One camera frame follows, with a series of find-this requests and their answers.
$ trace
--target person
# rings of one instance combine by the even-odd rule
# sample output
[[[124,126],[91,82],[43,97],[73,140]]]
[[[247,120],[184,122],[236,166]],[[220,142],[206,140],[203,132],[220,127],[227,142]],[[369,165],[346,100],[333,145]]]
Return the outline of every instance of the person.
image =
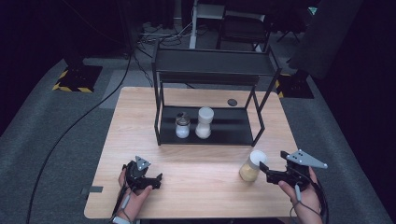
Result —
[[[123,169],[119,177],[119,184],[121,188],[125,180],[125,171],[126,169]],[[314,183],[318,183],[317,176],[311,167],[309,167],[309,174],[312,181]],[[297,214],[297,218],[299,219],[299,223],[322,224],[322,219],[319,214],[320,202],[318,200],[317,194],[315,193],[315,189],[311,184],[303,192],[301,192],[300,202],[297,201],[297,196],[292,186],[284,181],[279,181],[278,185],[290,197],[291,203],[293,204]],[[139,214],[139,211],[142,208],[144,201],[149,196],[151,190],[152,186],[148,186],[143,191],[136,194],[131,192],[131,189],[128,188],[124,194],[121,204],[123,204],[128,195],[130,195],[130,199],[124,209],[119,208],[118,212],[116,213],[117,217],[121,217],[122,219],[128,220],[132,223],[132,221],[134,221]]]

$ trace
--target bottle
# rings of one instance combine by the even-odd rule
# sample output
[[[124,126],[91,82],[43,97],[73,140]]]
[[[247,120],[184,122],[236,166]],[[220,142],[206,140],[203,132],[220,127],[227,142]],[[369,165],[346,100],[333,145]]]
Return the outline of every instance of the bottle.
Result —
[[[206,139],[212,133],[210,130],[210,123],[213,120],[213,116],[215,112],[213,112],[210,107],[202,107],[198,111],[198,125],[195,129],[195,133],[198,137],[202,139]]]
[[[176,135],[186,138],[190,134],[190,117],[186,112],[180,112],[176,116]]]
[[[253,150],[239,170],[242,179],[249,182],[255,181],[260,172],[260,161],[266,163],[267,156],[259,150]]]

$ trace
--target white bottle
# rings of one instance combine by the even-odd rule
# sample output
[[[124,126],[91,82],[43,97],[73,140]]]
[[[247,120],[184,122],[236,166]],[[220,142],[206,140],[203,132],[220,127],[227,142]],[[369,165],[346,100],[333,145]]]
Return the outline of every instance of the white bottle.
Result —
[[[210,107],[202,107],[198,111],[198,125],[195,129],[195,133],[198,137],[206,139],[210,136],[212,131],[210,130],[210,123],[213,120],[215,112]]]
[[[176,135],[186,138],[190,134],[190,117],[186,112],[178,113],[176,116]]]
[[[259,150],[253,150],[245,164],[239,170],[242,179],[248,182],[255,181],[260,172],[260,162],[266,163],[267,156]]]

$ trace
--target two-tier black rack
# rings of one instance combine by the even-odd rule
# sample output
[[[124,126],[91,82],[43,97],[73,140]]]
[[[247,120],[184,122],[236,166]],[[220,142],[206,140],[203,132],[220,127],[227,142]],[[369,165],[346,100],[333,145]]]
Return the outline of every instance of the two-tier black rack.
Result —
[[[151,66],[157,106],[154,130],[158,145],[207,144],[252,147],[256,145],[265,129],[262,121],[262,108],[282,70],[271,47],[268,47],[265,52],[169,49],[160,48],[160,43],[157,41]],[[272,77],[272,79],[259,103],[256,87],[260,77]],[[211,124],[212,133],[209,138],[200,139],[192,132],[196,127],[200,107],[166,105],[163,83],[236,85],[249,86],[251,89],[244,107],[212,107],[215,112],[215,118]],[[248,120],[248,105],[251,99],[253,99],[261,125],[255,137],[253,137]],[[187,112],[191,117],[191,134],[187,138],[176,136],[175,118],[180,111]]]

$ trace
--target shelf top tier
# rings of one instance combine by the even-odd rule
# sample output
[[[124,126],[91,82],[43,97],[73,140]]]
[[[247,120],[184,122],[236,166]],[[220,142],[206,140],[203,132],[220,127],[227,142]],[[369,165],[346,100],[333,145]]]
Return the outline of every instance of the shelf top tier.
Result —
[[[274,76],[280,67],[271,48],[266,52],[211,49],[161,49],[152,63],[160,73]]]

